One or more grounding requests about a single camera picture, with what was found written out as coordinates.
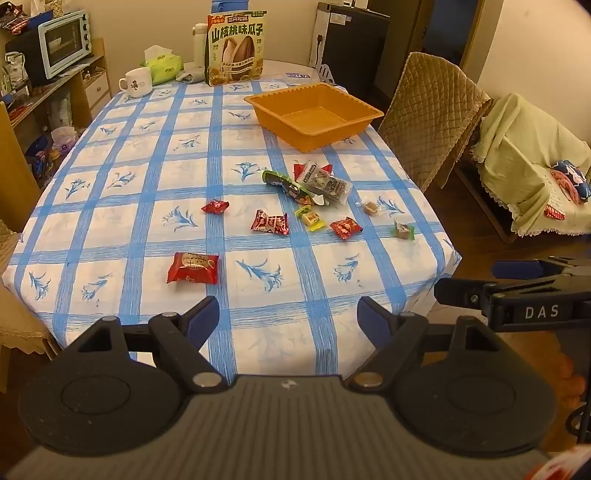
drawer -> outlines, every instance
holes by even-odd
[[[93,106],[104,94],[109,91],[109,84],[107,83],[107,74],[104,73],[86,87],[86,98],[88,105]]]
[[[90,114],[92,115],[92,119],[94,120],[97,116],[99,116],[100,111],[107,106],[107,103],[111,100],[111,94],[107,92],[107,94],[98,101],[98,103],[92,108]]]

dining table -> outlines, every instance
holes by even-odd
[[[227,379],[351,374],[374,351],[358,325],[359,299],[426,315],[435,282],[461,257],[371,126],[306,154],[260,126],[245,97],[294,81],[319,78],[266,60],[259,80],[115,95],[43,191],[4,284],[64,348],[103,316],[146,323],[215,296],[219,323],[200,351]],[[296,216],[301,205],[262,181],[265,170],[295,180],[294,165],[310,161],[353,185],[344,205],[314,207],[326,223],[317,231]],[[213,199],[228,209],[202,211]],[[377,215],[364,211],[369,201]],[[287,214],[290,233],[253,231],[257,210]],[[330,224],[346,217],[362,232],[343,240]],[[397,238],[395,223],[414,227],[415,238]],[[218,255],[217,283],[167,283],[177,252]]]

quilted chair cover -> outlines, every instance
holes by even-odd
[[[379,134],[424,192],[443,187],[492,99],[459,67],[412,52]]]
[[[0,220],[0,276],[17,245],[19,234]],[[29,309],[0,280],[0,345],[25,353],[46,353],[51,334]]]

black appliance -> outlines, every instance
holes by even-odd
[[[310,67],[327,65],[337,85],[360,100],[372,103],[375,74],[389,23],[387,15],[319,3]]]

red snack package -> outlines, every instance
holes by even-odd
[[[287,223],[287,214],[270,217],[262,210],[257,210],[251,230],[288,235],[290,233],[290,226]]]
[[[230,206],[230,202],[224,202],[222,200],[212,200],[206,206],[201,207],[201,210],[207,213],[223,213]]]
[[[294,163],[294,180],[297,181],[298,177],[304,171],[305,167],[306,166],[302,165],[301,163]],[[332,165],[329,163],[328,165],[322,167],[322,170],[327,171],[328,173],[332,173]]]
[[[184,280],[216,284],[218,258],[218,255],[177,252],[174,254],[174,262],[168,271],[166,283]]]
[[[338,222],[332,222],[330,227],[343,240],[347,240],[355,232],[363,232],[363,229],[351,217],[347,217],[345,220],[339,220]]]

